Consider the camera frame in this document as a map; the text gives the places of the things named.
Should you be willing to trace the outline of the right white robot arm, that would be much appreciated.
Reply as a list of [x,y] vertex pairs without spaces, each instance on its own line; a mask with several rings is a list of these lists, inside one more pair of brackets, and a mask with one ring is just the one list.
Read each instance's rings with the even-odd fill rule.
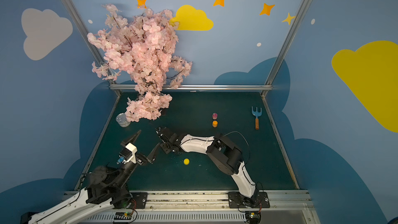
[[190,134],[177,134],[168,128],[157,128],[161,147],[168,154],[195,152],[207,155],[215,166],[232,177],[239,193],[232,202],[237,207],[255,208],[261,204],[259,189],[249,176],[243,158],[243,152],[225,135],[198,137]]

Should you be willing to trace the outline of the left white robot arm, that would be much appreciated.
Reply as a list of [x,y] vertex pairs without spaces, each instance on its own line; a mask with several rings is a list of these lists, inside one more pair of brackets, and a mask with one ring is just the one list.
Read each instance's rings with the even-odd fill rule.
[[27,212],[21,216],[22,224],[77,224],[101,211],[124,208],[131,204],[127,182],[138,166],[155,161],[160,143],[148,156],[134,145],[141,130],[121,143],[118,168],[98,166],[86,174],[89,184],[69,199],[40,213]]

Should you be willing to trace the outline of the small circuit board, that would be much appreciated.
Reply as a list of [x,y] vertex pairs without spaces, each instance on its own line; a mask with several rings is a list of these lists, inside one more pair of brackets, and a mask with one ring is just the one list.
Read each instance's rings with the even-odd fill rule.
[[115,212],[112,223],[113,224],[128,224],[133,220],[132,212]]

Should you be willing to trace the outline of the blue garden fork toy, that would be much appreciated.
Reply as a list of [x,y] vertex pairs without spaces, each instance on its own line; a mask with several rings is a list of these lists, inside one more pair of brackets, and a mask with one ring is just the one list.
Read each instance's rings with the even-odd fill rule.
[[251,107],[251,112],[255,117],[255,129],[259,130],[260,125],[259,125],[259,118],[262,116],[262,108],[253,108]]

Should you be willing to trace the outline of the pink cherry blossom tree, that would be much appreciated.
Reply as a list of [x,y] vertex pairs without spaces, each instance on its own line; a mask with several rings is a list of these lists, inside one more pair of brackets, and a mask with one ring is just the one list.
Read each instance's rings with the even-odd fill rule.
[[146,9],[128,21],[115,5],[104,7],[108,28],[87,35],[89,43],[105,55],[100,65],[92,64],[92,72],[114,82],[121,72],[129,74],[138,96],[127,101],[127,121],[156,120],[173,99],[162,92],[163,86],[178,88],[192,70],[192,62],[174,54],[178,36],[176,26],[170,23],[172,12]]

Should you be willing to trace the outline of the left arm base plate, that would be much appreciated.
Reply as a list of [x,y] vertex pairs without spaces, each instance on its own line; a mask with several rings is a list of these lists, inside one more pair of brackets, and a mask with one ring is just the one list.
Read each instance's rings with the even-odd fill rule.
[[145,209],[147,203],[147,192],[130,192],[130,197],[127,201],[128,209]]

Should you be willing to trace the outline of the aluminium frame back bar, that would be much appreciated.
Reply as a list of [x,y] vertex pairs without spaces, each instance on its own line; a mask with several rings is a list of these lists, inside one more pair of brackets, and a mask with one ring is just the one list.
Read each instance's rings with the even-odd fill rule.
[[271,91],[272,89],[272,85],[181,85],[178,88],[172,88],[169,85],[163,86],[163,90],[177,91]]

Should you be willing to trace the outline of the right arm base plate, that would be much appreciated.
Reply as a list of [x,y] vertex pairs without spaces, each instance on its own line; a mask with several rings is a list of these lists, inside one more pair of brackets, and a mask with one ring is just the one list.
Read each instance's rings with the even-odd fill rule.
[[228,192],[229,208],[270,208],[269,198],[266,192],[255,192],[249,198],[244,197],[239,192]]

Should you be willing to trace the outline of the aluminium front rail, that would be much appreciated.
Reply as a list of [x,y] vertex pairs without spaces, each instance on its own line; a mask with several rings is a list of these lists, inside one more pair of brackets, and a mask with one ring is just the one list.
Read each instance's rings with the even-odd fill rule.
[[146,191],[148,193],[145,209],[112,208],[101,211],[84,221],[112,221],[115,212],[132,212],[131,223],[165,221],[223,221],[242,220],[253,222],[261,217],[266,220],[268,213],[298,212],[306,224],[318,224],[320,219],[305,190],[271,190],[266,192],[270,208],[229,208],[225,190],[198,191]]

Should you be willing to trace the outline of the aluminium frame left post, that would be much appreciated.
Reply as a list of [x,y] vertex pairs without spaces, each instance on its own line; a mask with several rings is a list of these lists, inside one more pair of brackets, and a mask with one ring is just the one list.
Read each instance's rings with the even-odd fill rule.
[[72,0],[61,0],[62,4],[66,8],[69,16],[71,17],[73,23],[75,24],[78,32],[80,33],[81,37],[84,39],[86,46],[89,48],[90,53],[92,54],[95,62],[97,65],[101,65],[105,62],[103,56],[101,55],[100,51],[92,45],[88,39],[87,35],[89,33],[80,13],[78,12],[77,8],[75,7]]

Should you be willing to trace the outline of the aluminium frame post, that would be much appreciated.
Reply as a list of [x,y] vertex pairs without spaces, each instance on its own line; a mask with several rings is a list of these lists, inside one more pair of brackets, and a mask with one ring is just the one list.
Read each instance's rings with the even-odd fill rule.
[[80,33],[81,37],[84,39],[86,46],[89,48],[90,53],[92,54],[95,62],[97,65],[101,65],[105,62],[103,56],[101,55],[100,51],[92,45],[88,39],[87,35],[89,33],[80,13],[78,12],[77,8],[75,7],[72,0],[61,0],[62,4],[66,8],[69,16],[71,17],[73,23],[75,24],[78,32]]
[[300,28],[302,21],[304,20],[304,17],[306,15],[308,9],[310,8],[312,1],[313,0],[302,0],[298,7],[296,16],[293,19],[293,23],[290,25],[289,31],[288,31],[287,36],[284,40],[284,43],[281,47],[281,50],[273,64],[273,66],[269,72],[269,75],[267,77],[267,80],[265,82],[265,86],[267,86],[268,89],[261,91],[261,97],[263,100],[265,100],[267,93],[272,90],[273,82],[280,70],[280,67],[282,66],[282,63],[283,63],[286,55],[288,54],[289,48],[294,41],[294,38]]

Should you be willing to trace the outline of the aluminium frame right post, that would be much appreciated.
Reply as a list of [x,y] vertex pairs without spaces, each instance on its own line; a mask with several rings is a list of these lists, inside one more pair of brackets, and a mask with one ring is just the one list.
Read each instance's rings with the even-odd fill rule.
[[273,64],[273,66],[269,72],[269,75],[267,77],[267,80],[265,82],[265,86],[267,86],[268,89],[261,91],[261,97],[263,100],[265,100],[267,93],[272,90],[273,82],[280,70],[280,67],[282,66],[282,63],[283,63],[286,55],[288,54],[289,48],[294,41],[294,38],[300,28],[302,21],[304,20],[304,17],[306,15],[308,9],[310,8],[312,1],[313,0],[302,0],[298,7],[296,16],[293,19],[293,23],[290,25],[289,31],[288,31],[287,36],[284,40],[284,43],[281,47],[281,50]]

